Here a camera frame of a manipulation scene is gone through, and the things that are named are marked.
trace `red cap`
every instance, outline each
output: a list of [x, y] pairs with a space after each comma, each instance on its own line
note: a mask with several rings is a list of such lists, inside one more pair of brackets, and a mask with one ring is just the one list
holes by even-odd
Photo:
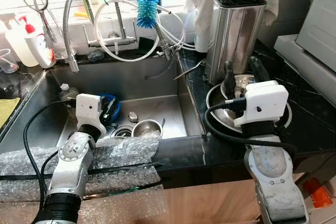
[[28, 24], [26, 16], [20, 17], [19, 20], [24, 20], [26, 22], [25, 28], [26, 28], [27, 33], [31, 34], [31, 33], [35, 32], [35, 27], [31, 24]]

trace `white hose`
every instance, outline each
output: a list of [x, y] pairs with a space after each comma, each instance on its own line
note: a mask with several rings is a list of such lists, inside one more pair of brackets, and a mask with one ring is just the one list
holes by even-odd
[[[115, 2], [122, 2], [122, 3], [125, 3], [125, 4], [129, 4], [133, 7], [138, 7], [135, 3], [132, 3], [130, 1], [127, 1], [127, 0], [108, 0], [107, 3], [110, 4], [110, 3], [115, 3]], [[151, 48], [151, 50], [149, 50], [149, 52], [147, 54], [145, 54], [144, 56], [142, 57], [139, 57], [139, 58], [136, 58], [136, 59], [132, 59], [132, 60], [129, 60], [129, 59], [124, 59], [124, 58], [120, 58], [118, 57], [117, 55], [115, 55], [114, 53], [112, 53], [104, 44], [101, 36], [100, 36], [100, 33], [99, 33], [99, 30], [98, 30], [98, 17], [101, 13], [101, 11], [104, 9], [104, 7], [106, 6], [105, 3], [103, 3], [99, 9], [97, 10], [96, 12], [96, 16], [95, 16], [95, 21], [93, 23], [93, 30], [94, 30], [94, 35], [96, 36], [96, 39], [99, 43], [99, 45], [101, 46], [102, 49], [104, 49], [105, 52], [107, 52], [108, 55], [112, 56], [114, 59], [116, 60], [120, 60], [120, 61], [124, 61], [124, 62], [136, 62], [136, 61], [139, 61], [139, 60], [143, 60], [145, 58], [147, 58], [149, 55], [152, 54], [152, 52], [156, 49], [158, 43], [159, 43], [159, 37], [157, 36], [156, 37], [156, 41], [154, 43], [154, 46]], [[157, 23], [159, 24], [160, 23], [160, 18], [159, 18], [159, 15], [157, 15]]]

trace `countertop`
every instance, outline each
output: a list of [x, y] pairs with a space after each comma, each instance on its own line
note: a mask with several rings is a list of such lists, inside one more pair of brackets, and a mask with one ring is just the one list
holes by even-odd
[[[255, 50], [272, 79], [283, 84], [289, 91], [288, 103], [293, 112], [292, 122], [281, 136], [282, 142], [294, 144], [298, 152], [294, 160], [295, 173], [316, 174], [326, 167], [335, 156], [336, 150], [336, 109], [329, 104], [311, 85], [305, 82], [274, 51], [268, 50], [257, 41]], [[183, 68], [195, 66], [205, 55], [193, 51], [180, 51]], [[206, 95], [212, 88], [204, 75], [205, 65], [200, 65], [186, 76], [196, 107], [201, 117], [206, 110]], [[10, 97], [20, 97], [16, 111], [3, 126], [5, 128], [15, 118], [17, 111], [24, 106], [29, 94], [37, 86], [41, 74], [39, 67], [26, 68], [20, 65], [16, 73], [0, 73], [0, 87], [10, 88]], [[225, 139], [217, 139], [210, 133], [160, 140], [154, 162], [164, 164], [157, 168], [161, 177], [167, 178], [165, 188], [192, 186], [250, 179], [244, 165], [245, 147], [231, 144]], [[328, 180], [335, 175], [335, 163], [321, 177]]]

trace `small metal cup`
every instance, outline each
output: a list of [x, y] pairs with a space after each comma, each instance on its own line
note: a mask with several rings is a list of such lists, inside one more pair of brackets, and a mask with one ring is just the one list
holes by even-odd
[[135, 125], [132, 130], [132, 137], [144, 136], [148, 133], [159, 131], [160, 138], [162, 138], [163, 130], [159, 122], [155, 120], [143, 120]]

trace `yellow cloth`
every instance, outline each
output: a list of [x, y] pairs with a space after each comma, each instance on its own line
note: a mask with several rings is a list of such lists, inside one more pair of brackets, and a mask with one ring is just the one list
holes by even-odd
[[0, 100], [0, 128], [5, 124], [12, 112], [15, 110], [20, 98], [11, 100]]

